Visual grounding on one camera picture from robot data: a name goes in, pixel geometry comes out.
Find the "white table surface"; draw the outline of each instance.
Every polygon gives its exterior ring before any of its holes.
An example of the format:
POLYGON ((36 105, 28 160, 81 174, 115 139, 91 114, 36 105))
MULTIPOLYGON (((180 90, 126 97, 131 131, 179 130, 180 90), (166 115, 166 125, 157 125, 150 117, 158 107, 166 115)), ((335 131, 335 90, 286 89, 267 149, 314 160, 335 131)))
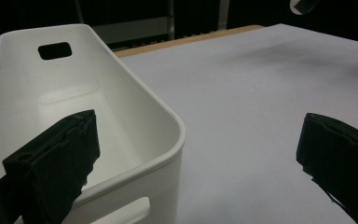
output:
POLYGON ((358 42, 287 25, 121 59, 185 122, 178 224, 349 224, 296 161, 306 113, 358 129, 358 42))

